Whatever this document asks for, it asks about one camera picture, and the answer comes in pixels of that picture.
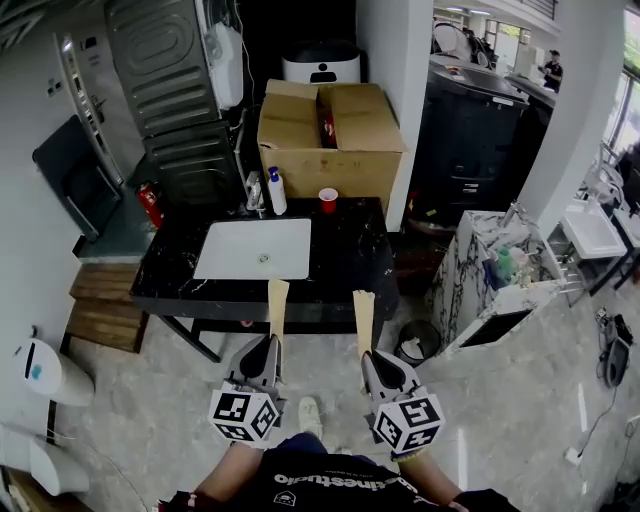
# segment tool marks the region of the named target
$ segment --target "forearm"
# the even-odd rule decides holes
[[[198,486],[196,492],[205,494],[220,503],[229,501],[256,475],[263,455],[263,450],[251,448],[242,443],[231,445],[216,468]]]
[[[437,505],[448,505],[462,492],[427,452],[400,462],[398,466],[402,476],[415,485],[420,494]]]

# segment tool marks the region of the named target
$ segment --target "cardboard box flap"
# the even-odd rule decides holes
[[[260,112],[258,144],[270,149],[322,147],[315,86],[269,80]]]
[[[375,84],[334,87],[331,110],[338,149],[342,151],[407,151],[384,93]]]

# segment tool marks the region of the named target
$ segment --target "black t-shirt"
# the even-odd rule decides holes
[[[558,76],[560,78],[562,78],[562,73],[564,72],[560,64],[554,64],[551,61],[547,62],[544,65],[544,69],[548,69],[553,76]],[[560,80],[551,78],[549,75],[545,75],[544,85],[546,85],[547,87],[550,87],[556,92],[560,90]]]
[[[356,457],[289,450],[265,452],[256,477],[224,507],[206,505],[204,500],[201,508],[198,501],[195,510],[452,510],[428,502],[396,473]],[[455,502],[469,512],[517,512],[491,490],[463,493]]]

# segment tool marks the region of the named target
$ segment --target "white power adapter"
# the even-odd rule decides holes
[[[564,452],[564,458],[567,459],[574,466],[579,466],[580,462],[582,462],[582,455],[575,448],[571,447],[566,452]]]

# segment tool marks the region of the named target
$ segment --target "marble cabinet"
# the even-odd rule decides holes
[[[466,211],[425,297],[430,321],[449,354],[503,342],[535,314],[566,281],[538,227],[515,215],[506,227],[502,212]],[[483,262],[489,250],[518,247],[529,256],[531,283],[494,289]]]

